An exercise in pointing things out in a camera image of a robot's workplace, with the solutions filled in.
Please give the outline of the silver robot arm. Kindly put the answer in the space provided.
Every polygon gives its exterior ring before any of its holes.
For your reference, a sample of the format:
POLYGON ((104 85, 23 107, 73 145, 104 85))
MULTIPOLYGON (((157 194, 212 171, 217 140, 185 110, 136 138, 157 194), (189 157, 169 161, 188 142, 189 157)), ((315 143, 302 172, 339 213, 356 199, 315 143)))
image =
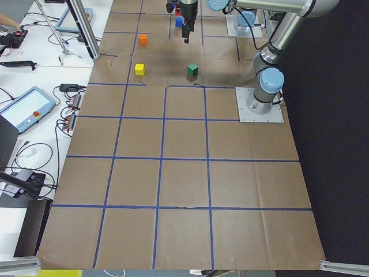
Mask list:
POLYGON ((246 104, 255 114, 267 114, 273 106, 273 99, 284 83, 283 73, 276 68, 280 63, 291 38, 302 20, 319 17, 333 10, 339 1, 207 1, 214 11, 229 13, 239 8, 276 10, 286 15, 274 29, 266 46, 254 58, 257 86, 246 104))

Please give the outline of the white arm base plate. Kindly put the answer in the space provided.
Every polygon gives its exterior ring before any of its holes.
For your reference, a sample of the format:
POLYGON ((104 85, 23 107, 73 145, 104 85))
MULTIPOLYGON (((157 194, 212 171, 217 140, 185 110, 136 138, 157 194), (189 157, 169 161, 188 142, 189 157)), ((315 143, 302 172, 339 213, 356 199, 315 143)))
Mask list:
MULTIPOLYGON (((229 38, 252 38, 250 28, 241 26, 238 23, 240 15, 226 15, 225 20, 227 24, 227 35, 229 38)), ((254 25, 251 26, 254 37, 260 39, 263 37, 258 17, 255 18, 254 25)))
POLYGON ((254 97, 255 88, 236 87, 239 121, 244 123, 284 123, 280 104, 275 96, 270 103, 261 103, 254 97))

